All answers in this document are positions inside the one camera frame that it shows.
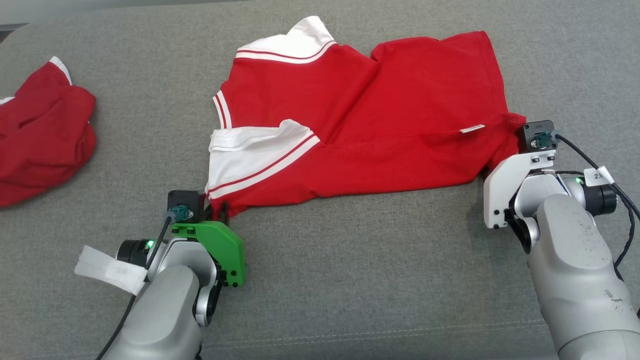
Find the red stripe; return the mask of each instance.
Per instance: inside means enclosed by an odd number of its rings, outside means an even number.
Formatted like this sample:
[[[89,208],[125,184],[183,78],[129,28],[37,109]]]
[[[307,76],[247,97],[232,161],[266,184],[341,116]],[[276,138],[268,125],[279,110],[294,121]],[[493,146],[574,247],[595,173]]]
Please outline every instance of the red stripe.
[[[225,109],[222,107],[222,104],[220,103],[220,98],[218,97],[218,94],[216,94],[216,101],[218,102],[218,106],[220,107],[220,113],[222,114],[222,126],[223,129],[227,128],[227,118],[225,118]]]
[[[270,53],[269,51],[238,50],[238,52],[239,52],[239,53],[252,53],[252,54],[269,54],[269,55],[276,55],[276,56],[281,56],[281,57],[283,57],[283,58],[289,58],[289,59],[306,60],[306,59],[311,59],[311,58],[313,58],[314,56],[316,56],[316,55],[318,55],[319,53],[321,53],[321,52],[322,52],[322,50],[324,50],[324,49],[325,49],[325,47],[326,47],[327,45],[329,45],[329,44],[333,45],[333,44],[336,44],[336,43],[335,43],[335,42],[333,42],[333,41],[328,42],[328,43],[326,43],[324,46],[322,46],[322,48],[320,48],[320,50],[319,50],[317,53],[315,53],[315,54],[313,54],[313,55],[311,55],[311,56],[309,56],[309,57],[306,57],[306,58],[297,58],[297,57],[295,57],[295,56],[288,56],[288,55],[282,55],[282,54]]]
[[[224,188],[225,186],[229,186],[229,185],[233,185],[233,184],[241,183],[241,182],[243,182],[243,181],[245,181],[245,180],[247,180],[247,179],[251,179],[251,178],[252,178],[252,177],[254,177],[254,176],[258,176],[258,175],[260,175],[261,173],[263,173],[263,172],[265,172],[265,171],[269,170],[270,168],[274,167],[277,163],[279,163],[279,162],[281,162],[282,160],[284,160],[284,158],[286,158],[287,156],[291,155],[291,153],[292,153],[292,152],[294,152],[294,151],[298,150],[298,148],[299,148],[299,147],[301,147],[302,145],[304,145],[307,141],[309,141],[309,139],[311,139],[311,138],[312,138],[312,137],[314,137],[314,136],[315,136],[314,134],[309,135],[306,139],[302,140],[302,142],[301,142],[301,143],[299,143],[296,147],[294,147],[293,149],[291,149],[291,151],[289,151],[288,153],[286,153],[286,154],[285,154],[284,156],[282,156],[280,159],[277,159],[274,163],[272,163],[272,164],[271,164],[271,165],[269,165],[268,167],[263,168],[262,170],[260,170],[260,171],[256,172],[255,174],[253,174],[253,175],[249,175],[249,176],[244,177],[244,178],[242,178],[242,179],[240,179],[240,180],[235,180],[235,181],[232,181],[232,182],[230,182],[230,183],[220,185],[220,186],[218,186],[218,187],[215,187],[215,188],[213,188],[213,189],[209,190],[208,192],[209,192],[209,193],[212,193],[212,192],[216,191],[217,189]]]

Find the white stripe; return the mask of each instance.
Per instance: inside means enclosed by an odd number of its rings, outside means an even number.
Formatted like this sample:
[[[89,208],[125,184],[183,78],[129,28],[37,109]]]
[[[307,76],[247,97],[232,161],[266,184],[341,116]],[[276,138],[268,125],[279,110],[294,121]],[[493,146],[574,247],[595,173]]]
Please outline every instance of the white stripe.
[[[235,184],[224,186],[220,189],[217,189],[216,191],[210,193],[209,197],[211,199],[217,199],[218,197],[222,197],[224,195],[247,188],[253,184],[259,183],[260,181],[265,180],[269,176],[275,175],[277,172],[291,165],[294,161],[299,159],[300,156],[303,156],[307,151],[311,150],[311,148],[313,148],[313,146],[315,146],[319,142],[320,142],[320,139],[318,139],[317,136],[309,138],[309,140],[307,140],[307,142],[305,142],[301,147],[298,147],[294,152],[290,153],[286,158],[280,160],[279,163],[277,163],[276,165],[273,165],[271,168],[264,171],[263,173],[250,177],[249,179],[241,181],[239,183],[235,183]]]
[[[4,99],[0,99],[0,105],[6,104],[9,102],[9,100],[13,100],[13,99],[15,99],[15,97],[5,97]]]
[[[60,70],[62,70],[62,72],[65,73],[67,80],[69,80],[69,85],[73,85],[73,83],[71,83],[71,75],[69,75],[69,70],[67,69],[65,64],[62,62],[62,60],[60,60],[57,56],[54,56],[51,58],[51,60],[49,60],[49,62],[57,66]]]
[[[222,95],[222,90],[220,90],[216,94],[218,98],[220,98],[221,95]],[[220,129],[224,129],[225,123],[222,121],[222,109],[220,109],[220,105],[218,105],[218,100],[216,99],[216,96],[213,97],[213,103],[216,105],[216,110],[218,111],[218,120],[220,121]]]
[[[327,44],[329,45],[326,45],[322,49],[322,51],[320,51],[315,56],[312,56],[311,58],[308,58],[308,59],[292,59],[292,58],[286,58],[276,54],[256,54],[256,53],[237,53],[236,58],[273,60],[273,61],[280,61],[283,63],[292,63],[292,64],[306,64],[306,63],[310,63],[320,59],[320,57],[327,51],[327,49],[329,49],[331,46],[334,46],[337,43],[335,41],[329,41]]]
[[[226,129],[231,129],[233,127],[231,125],[231,113],[229,112],[229,107],[227,106],[225,96],[222,94],[222,90],[218,92],[218,98],[220,99],[220,104],[222,104],[222,111],[225,114],[225,120],[227,121]]]

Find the clothing label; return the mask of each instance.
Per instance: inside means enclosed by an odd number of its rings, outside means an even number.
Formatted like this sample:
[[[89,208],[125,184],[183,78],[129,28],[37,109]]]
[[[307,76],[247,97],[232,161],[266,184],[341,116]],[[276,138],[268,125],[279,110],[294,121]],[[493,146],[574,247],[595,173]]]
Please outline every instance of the clothing label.
[[[609,184],[610,182],[608,178],[611,175],[609,175],[609,172],[606,170],[607,168],[605,167],[600,167],[600,171],[594,168],[584,169],[584,180],[587,186],[600,186]]]
[[[460,133],[463,133],[463,134],[470,133],[473,130],[482,129],[483,127],[484,127],[484,125],[482,125],[482,124],[476,125],[476,126],[472,126],[472,127],[468,127],[466,129],[460,130]]]

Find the black cable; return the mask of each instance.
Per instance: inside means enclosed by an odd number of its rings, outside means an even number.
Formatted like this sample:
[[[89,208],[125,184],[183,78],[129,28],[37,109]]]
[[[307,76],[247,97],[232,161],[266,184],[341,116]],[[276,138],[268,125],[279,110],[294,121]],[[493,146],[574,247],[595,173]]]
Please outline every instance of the black cable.
[[[564,136],[560,134],[556,134],[556,138],[558,140],[564,141],[567,145],[569,145],[569,147],[572,148],[573,151],[577,152],[578,155],[582,156],[582,158],[585,159],[589,163],[589,165],[591,165],[593,168],[597,169],[599,167],[598,165],[596,165],[595,162],[593,162],[593,160],[591,160],[591,158],[589,158],[589,156],[587,156],[587,154],[585,154],[582,150],[580,150],[577,146],[575,146],[571,141],[567,140]]]
[[[575,152],[577,152],[578,155],[582,156],[582,158],[585,159],[589,163],[589,165],[591,165],[594,169],[599,169],[600,168],[598,166],[598,164],[595,163],[595,161],[593,161],[591,158],[589,158],[589,156],[587,156],[587,154],[585,154],[582,150],[580,150],[571,141],[567,140],[564,136],[562,136],[560,134],[555,134],[555,137],[558,140],[562,140],[570,148],[572,148]],[[636,228],[636,220],[634,219],[634,214],[640,220],[640,211],[638,210],[638,208],[634,204],[634,202],[631,201],[629,196],[620,188],[620,186],[617,183],[611,184],[611,189],[613,190],[614,193],[616,193],[618,196],[620,196],[620,199],[622,200],[622,203],[625,205],[625,207],[627,208],[627,210],[629,212],[629,222],[631,222],[631,226],[629,227],[629,240],[627,240],[627,243],[625,244],[624,250],[618,256],[618,258],[617,258],[617,260],[616,260],[616,262],[614,263],[614,266],[613,266],[614,270],[616,271],[616,275],[618,276],[618,278],[620,280],[622,280],[622,275],[620,275],[620,273],[618,272],[618,266],[622,263],[622,260],[625,258],[625,255],[627,255],[627,252],[629,251],[629,248],[631,247],[631,243],[633,242],[633,239],[634,239],[634,231],[635,231],[635,228]],[[636,315],[637,315],[638,318],[640,318],[640,309],[638,310]]]
[[[160,231],[160,236],[158,236],[158,239],[156,240],[156,244],[154,246],[154,249],[151,252],[151,256],[149,257],[149,260],[147,261],[147,264],[145,265],[145,270],[149,270],[149,268],[151,267],[151,263],[153,263],[154,258],[156,257],[156,254],[158,252],[158,249],[160,249],[160,244],[162,244],[162,240],[164,238],[164,234],[166,233],[167,228],[169,228],[169,224],[170,223],[171,223],[171,218],[167,217],[166,220],[164,221],[164,225],[162,227],[162,231]],[[98,357],[96,357],[95,360],[102,359],[104,354],[106,354],[107,351],[109,350],[109,347],[111,347],[111,344],[113,344],[113,342],[116,340],[116,337],[118,336],[118,334],[120,334],[120,330],[122,330],[122,326],[124,325],[124,322],[126,321],[127,317],[129,316],[129,313],[131,312],[131,308],[133,307],[133,303],[134,303],[135,300],[136,300],[136,296],[135,295],[131,295],[131,299],[129,299],[129,303],[127,304],[127,308],[125,309],[124,314],[122,314],[122,318],[120,319],[120,323],[118,323],[118,326],[116,326],[116,329],[113,331],[113,334],[109,338],[109,341],[107,341],[107,344],[104,346],[104,348],[102,348],[102,351],[100,351],[100,353],[98,354]]]
[[[631,241],[634,238],[634,231],[636,230],[636,219],[634,218],[634,212],[632,208],[630,207],[630,205],[627,203],[625,199],[622,199],[622,203],[624,203],[625,207],[629,212],[629,222],[631,223],[631,226],[629,227],[629,240],[627,240],[627,243],[625,244],[625,248],[624,250],[622,250],[622,253],[620,253],[620,255],[618,256],[616,262],[613,263],[614,267],[616,268],[620,266],[620,263],[622,263],[622,259],[624,259],[625,255],[627,255],[627,252],[631,247]]]
[[[154,249],[151,251],[151,257],[149,257],[149,260],[147,261],[147,264],[145,265],[145,270],[149,270],[149,268],[151,267],[151,263],[154,262],[154,258],[156,257],[156,254],[158,253],[158,250],[160,249],[160,244],[162,244],[162,240],[164,238],[164,234],[166,233],[167,228],[169,228],[169,224],[170,223],[171,223],[171,218],[170,217],[166,217],[166,219],[164,220],[164,225],[162,226],[162,231],[160,231],[160,236],[158,236],[158,239],[156,241]]]
[[[581,171],[573,171],[573,170],[559,170],[559,171],[556,171],[556,174],[569,174],[569,175],[584,176],[583,172],[581,172]]]
[[[107,350],[109,350],[109,347],[111,347],[111,344],[113,344],[113,341],[116,340],[116,337],[118,336],[118,333],[120,333],[120,330],[122,329],[122,326],[124,325],[124,322],[126,321],[127,317],[129,316],[129,313],[131,312],[131,308],[133,307],[133,302],[135,300],[136,300],[136,296],[135,295],[131,295],[131,299],[129,299],[129,303],[127,304],[127,309],[124,311],[124,314],[122,314],[122,318],[120,319],[120,322],[118,323],[118,326],[116,326],[115,331],[111,335],[109,341],[107,341],[107,345],[105,345],[104,348],[102,348],[102,351],[100,351],[100,353],[98,354],[98,357],[96,357],[96,360],[102,359],[104,354],[107,353]]]

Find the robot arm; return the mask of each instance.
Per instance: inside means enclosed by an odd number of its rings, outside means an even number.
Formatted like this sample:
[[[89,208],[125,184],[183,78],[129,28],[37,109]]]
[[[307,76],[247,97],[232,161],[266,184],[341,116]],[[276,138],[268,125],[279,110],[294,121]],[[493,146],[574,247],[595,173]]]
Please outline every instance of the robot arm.
[[[526,135],[523,143],[535,145]],[[540,311],[561,360],[640,359],[640,320],[593,219],[615,210],[616,194],[608,185],[561,178],[550,169],[555,148],[514,155],[487,177],[485,224],[510,226],[529,255]]]
[[[144,263],[145,240],[126,240],[118,258]],[[147,277],[151,281],[104,356],[107,360],[194,360],[201,327],[213,318],[224,275],[198,241],[170,240],[160,246]]]

